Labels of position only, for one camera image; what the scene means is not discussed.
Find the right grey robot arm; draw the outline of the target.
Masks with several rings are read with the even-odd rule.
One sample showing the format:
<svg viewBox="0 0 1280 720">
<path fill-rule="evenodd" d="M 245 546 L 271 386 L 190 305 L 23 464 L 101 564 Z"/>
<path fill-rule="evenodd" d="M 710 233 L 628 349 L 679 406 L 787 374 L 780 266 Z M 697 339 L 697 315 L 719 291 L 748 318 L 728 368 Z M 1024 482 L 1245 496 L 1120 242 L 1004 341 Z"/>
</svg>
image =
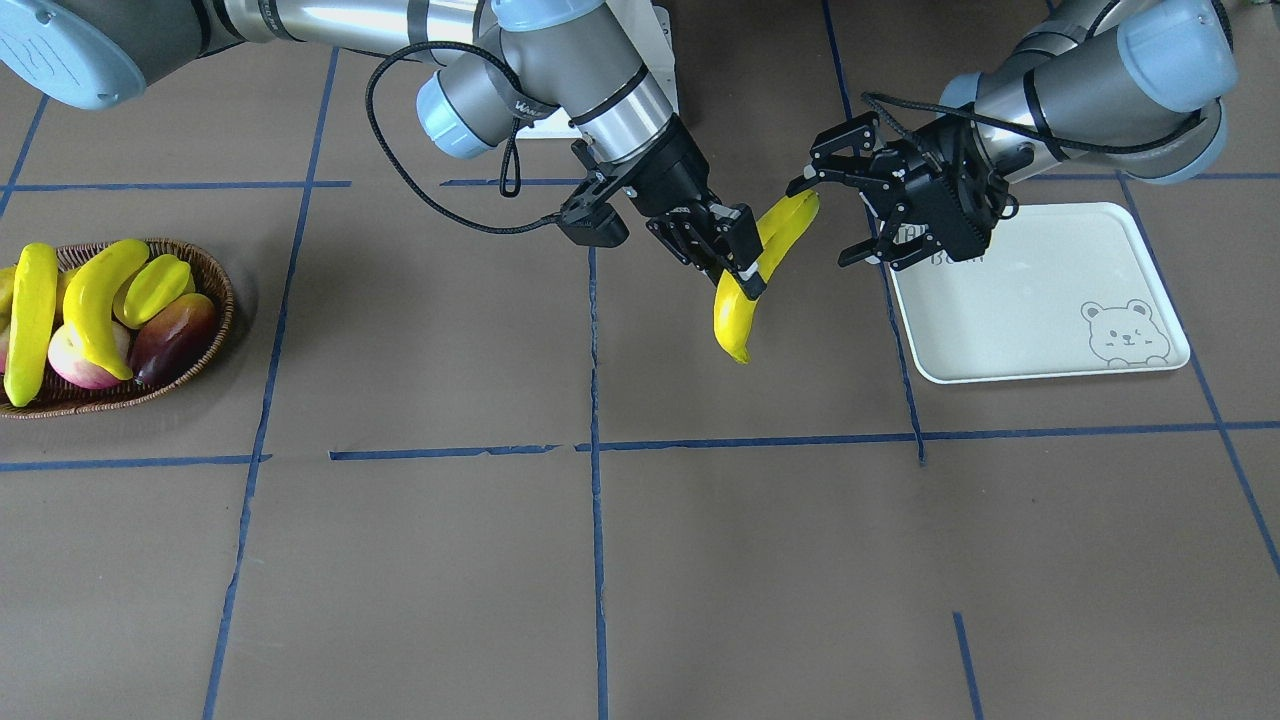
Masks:
<svg viewBox="0 0 1280 720">
<path fill-rule="evenodd" d="M 433 67 L 415 109 L 444 154 L 506 151 L 504 196 L 520 190 L 515 136 L 564 113 L 585 178 L 558 211 L 572 242 L 616 247 L 625 193 L 682 264 L 758 299 L 767 282 L 751 209 L 723 204 L 700 149 L 605 1 L 5 1 L 4 64 L 72 108 L 105 110 L 179 68 L 244 44 L 315 44 Z"/>
</svg>

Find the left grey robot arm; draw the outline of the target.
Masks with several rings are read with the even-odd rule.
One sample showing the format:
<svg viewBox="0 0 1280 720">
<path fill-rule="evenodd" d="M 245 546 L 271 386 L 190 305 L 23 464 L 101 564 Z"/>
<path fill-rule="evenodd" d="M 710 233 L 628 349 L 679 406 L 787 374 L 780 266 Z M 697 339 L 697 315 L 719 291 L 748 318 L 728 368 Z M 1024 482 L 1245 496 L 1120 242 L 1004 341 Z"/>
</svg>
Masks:
<svg viewBox="0 0 1280 720">
<path fill-rule="evenodd" d="M 1210 168 L 1238 81 L 1221 1 L 1061 1 L 991 73 L 955 77 L 937 102 L 863 95 L 868 111 L 819 133 L 787 192 L 855 188 L 876 234 L 838 264 L 895 270 L 984 255 L 1018 213 L 1011 187 L 1070 161 L 1152 184 Z"/>
</svg>

